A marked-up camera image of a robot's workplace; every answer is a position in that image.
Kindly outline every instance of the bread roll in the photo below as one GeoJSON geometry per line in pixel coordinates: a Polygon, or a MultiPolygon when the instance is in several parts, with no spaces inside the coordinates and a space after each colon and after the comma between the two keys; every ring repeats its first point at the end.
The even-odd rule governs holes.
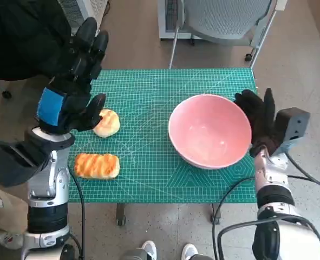
{"type": "Polygon", "coordinates": [[[99,137],[109,137],[119,131],[120,121],[119,116],[112,110],[102,109],[100,112],[102,120],[94,128],[95,134],[99,137]]]}
{"type": "Polygon", "coordinates": [[[75,159],[75,172],[82,178],[113,179],[119,175],[120,164],[112,154],[80,153],[75,159]]]}

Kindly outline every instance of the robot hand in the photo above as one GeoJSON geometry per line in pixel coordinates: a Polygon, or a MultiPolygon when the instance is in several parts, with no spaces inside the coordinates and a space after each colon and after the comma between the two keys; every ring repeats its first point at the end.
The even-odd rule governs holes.
{"type": "Polygon", "coordinates": [[[310,114],[292,107],[280,110],[275,118],[272,90],[266,90],[264,100],[246,89],[235,95],[235,104],[246,114],[252,130],[250,155],[256,157],[262,147],[270,156],[287,152],[304,136],[310,114]]]}

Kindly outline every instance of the gray floor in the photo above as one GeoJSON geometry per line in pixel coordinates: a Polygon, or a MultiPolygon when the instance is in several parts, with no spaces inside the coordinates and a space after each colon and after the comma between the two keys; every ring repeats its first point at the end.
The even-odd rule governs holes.
{"type": "MultiPolygon", "coordinates": [[[[156,0],[113,0],[103,26],[109,31],[106,69],[167,68],[172,41],[158,39],[156,0]]],[[[191,47],[179,41],[175,68],[219,68],[246,66],[248,48],[218,47],[197,42],[191,47]]],[[[320,38],[304,0],[290,0],[278,14],[266,39],[254,70],[260,94],[273,89],[277,108],[297,106],[311,112],[305,139],[291,151],[293,157],[320,179],[320,38]]],[[[9,89],[14,98],[0,97],[0,138],[21,138],[32,115],[45,80],[36,78],[13,82],[9,89]]],[[[289,174],[297,174],[291,167],[289,174]]],[[[297,206],[320,232],[320,187],[291,181],[297,206]]],[[[17,193],[25,193],[18,187],[17,193]]],[[[213,255],[209,206],[204,204],[130,204],[126,208],[128,223],[115,226],[115,204],[91,203],[87,208],[87,259],[118,259],[123,251],[152,239],[158,247],[158,259],[180,259],[182,247],[191,242],[198,250],[213,255]]],[[[256,217],[253,204],[226,204],[222,227],[256,217]]],[[[80,235],[80,206],[69,205],[69,222],[80,235]]],[[[253,228],[240,229],[224,237],[226,259],[253,259],[253,228]]],[[[0,248],[0,259],[17,259],[18,255],[0,248]]]]}

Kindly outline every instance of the green cutting mat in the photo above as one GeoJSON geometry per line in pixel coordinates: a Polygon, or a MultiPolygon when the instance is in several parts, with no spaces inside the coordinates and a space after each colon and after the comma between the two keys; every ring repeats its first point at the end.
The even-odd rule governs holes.
{"type": "MultiPolygon", "coordinates": [[[[119,114],[120,130],[106,139],[93,131],[73,132],[69,166],[78,153],[111,153],[120,159],[114,180],[79,178],[87,202],[211,203],[243,177],[253,176],[249,156],[224,169],[207,171],[182,160],[168,137],[168,119],[181,101],[197,94],[229,99],[248,88],[256,91],[250,69],[103,70],[92,96],[106,93],[105,108],[119,114]]],[[[69,199],[79,201],[70,182],[69,199]]],[[[228,202],[255,202],[253,181],[237,188],[228,202]]]]}

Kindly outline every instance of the black cable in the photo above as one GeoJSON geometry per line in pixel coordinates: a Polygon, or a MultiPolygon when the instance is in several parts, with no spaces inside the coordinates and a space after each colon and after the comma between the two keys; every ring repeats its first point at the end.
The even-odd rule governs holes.
{"type": "Polygon", "coordinates": [[[296,219],[299,222],[304,222],[305,224],[307,224],[313,230],[313,232],[317,236],[318,240],[320,241],[320,234],[318,233],[317,229],[306,218],[303,218],[303,217],[300,217],[300,216],[293,216],[293,215],[283,215],[283,216],[273,217],[273,218],[268,218],[268,219],[259,219],[259,220],[255,220],[255,221],[249,221],[249,222],[234,224],[234,225],[225,227],[224,229],[222,229],[219,232],[219,234],[218,234],[218,250],[219,250],[220,260],[224,260],[224,253],[223,253],[222,241],[221,241],[223,234],[225,234],[225,233],[227,233],[227,232],[229,232],[229,231],[231,231],[233,229],[238,229],[240,227],[243,228],[243,227],[246,227],[246,226],[265,224],[265,223],[275,222],[275,221],[282,220],[282,219],[296,219]]]}
{"type": "Polygon", "coordinates": [[[78,239],[72,233],[70,233],[69,236],[73,239],[74,243],[77,245],[78,252],[79,252],[79,257],[80,257],[82,255],[82,248],[81,248],[81,246],[79,244],[78,239]]]}
{"type": "Polygon", "coordinates": [[[70,170],[69,173],[71,174],[73,181],[75,185],[77,186],[79,197],[80,197],[80,203],[82,205],[82,247],[81,247],[81,253],[79,255],[80,260],[85,259],[85,203],[84,203],[84,197],[83,197],[83,192],[82,189],[80,188],[80,185],[77,181],[77,178],[73,174],[73,172],[70,170]]]}
{"type": "MultiPolygon", "coordinates": [[[[293,179],[300,179],[300,180],[308,180],[311,181],[313,183],[316,183],[315,181],[313,181],[312,179],[306,178],[306,177],[302,177],[302,176],[295,176],[295,175],[288,175],[289,178],[293,178],[293,179]]],[[[222,207],[222,204],[225,202],[227,196],[242,182],[247,181],[247,180],[253,180],[254,177],[248,177],[248,178],[244,178],[239,180],[238,182],[236,182],[235,184],[233,184],[233,186],[226,192],[226,194],[223,196],[223,198],[221,199],[219,206],[217,208],[216,211],[214,211],[214,205],[212,204],[212,208],[213,208],[213,212],[214,212],[214,219],[213,219],[213,230],[212,230],[212,236],[213,236],[213,249],[214,249],[214,257],[215,260],[218,260],[218,253],[216,250],[216,240],[215,240],[215,222],[216,222],[216,218],[218,215],[219,210],[222,207]]]]}
{"type": "Polygon", "coordinates": [[[306,177],[302,177],[302,176],[296,176],[296,175],[288,175],[289,178],[292,179],[299,179],[299,180],[307,180],[307,181],[311,181],[312,183],[315,183],[312,179],[306,178],[306,177]]]}
{"type": "Polygon", "coordinates": [[[306,177],[308,177],[312,182],[316,183],[317,185],[320,185],[320,181],[315,179],[313,176],[308,174],[303,168],[301,168],[296,161],[292,158],[292,156],[288,153],[285,152],[286,156],[288,157],[289,161],[294,165],[295,168],[297,168],[302,174],[304,174],[306,177]]]}
{"type": "Polygon", "coordinates": [[[225,202],[227,196],[239,185],[241,184],[242,182],[244,181],[247,181],[247,180],[253,180],[254,177],[248,177],[248,178],[244,178],[244,179],[241,179],[239,180],[238,182],[236,182],[235,184],[233,184],[233,186],[226,192],[226,194],[223,196],[223,198],[221,199],[220,201],[220,204],[218,206],[218,208],[216,209],[216,212],[214,214],[214,219],[213,219],[213,231],[212,231],[212,234],[213,234],[213,249],[214,249],[214,256],[215,256],[215,260],[218,260],[218,253],[216,251],[216,241],[215,241],[215,221],[216,221],[216,217],[218,215],[218,212],[220,211],[221,209],[221,206],[223,205],[223,203],[225,202]]]}

